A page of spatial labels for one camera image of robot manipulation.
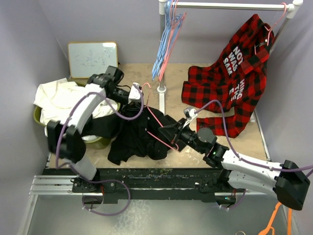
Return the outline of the pink wire hanger taken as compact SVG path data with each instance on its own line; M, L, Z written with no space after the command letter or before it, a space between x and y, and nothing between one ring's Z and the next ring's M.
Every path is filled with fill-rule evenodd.
M141 91L143 93L143 88L145 86L148 86L149 87L149 93L148 93L148 98L146 100L146 103L144 105L145 108L147 108L147 110L150 112L150 114L153 116L153 118L155 119L155 121L160 125L160 127L163 127L162 123L158 120L158 118L155 116L155 114L151 111L151 109L149 108L148 106L148 103L149 103L149 98L150 98L150 94L151 94L151 85L146 82L142 85L142 88L141 88ZM170 146L169 144L167 144L166 142L162 141L160 138L156 137L155 135L153 135L151 132L147 131L147 133L154 137L156 140L158 140L160 143L164 144L165 146L169 147L170 149L174 150L174 151L178 151L179 150L179 146L177 144L175 144L176 148Z

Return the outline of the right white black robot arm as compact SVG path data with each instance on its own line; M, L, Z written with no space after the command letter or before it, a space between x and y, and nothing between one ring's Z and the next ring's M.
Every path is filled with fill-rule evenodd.
M209 128L193 131L182 123L160 127L159 132L172 144L183 142L200 154L207 165L221 169L218 188L222 191L248 189L271 195L293 210L303 209L310 180L298 165L263 161L235 153L217 142Z

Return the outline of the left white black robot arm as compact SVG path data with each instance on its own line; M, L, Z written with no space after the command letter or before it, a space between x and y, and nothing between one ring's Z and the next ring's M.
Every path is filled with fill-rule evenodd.
M69 165L74 173L84 179L84 187L95 192L101 181L96 166L86 156L85 136L111 139L117 136L122 125L131 118L121 114L112 102L129 103L129 92L118 87L124 72L108 66L101 74L93 74L85 86L87 93L78 99L65 120L50 120L47 128L47 144L55 154L55 166Z

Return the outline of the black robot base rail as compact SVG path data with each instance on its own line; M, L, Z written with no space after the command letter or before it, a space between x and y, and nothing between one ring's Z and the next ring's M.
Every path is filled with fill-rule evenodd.
M99 184L79 177L71 179L73 192L104 204L119 200L199 200L205 203L234 204L235 195L244 192L224 186L220 169L213 168L102 168Z

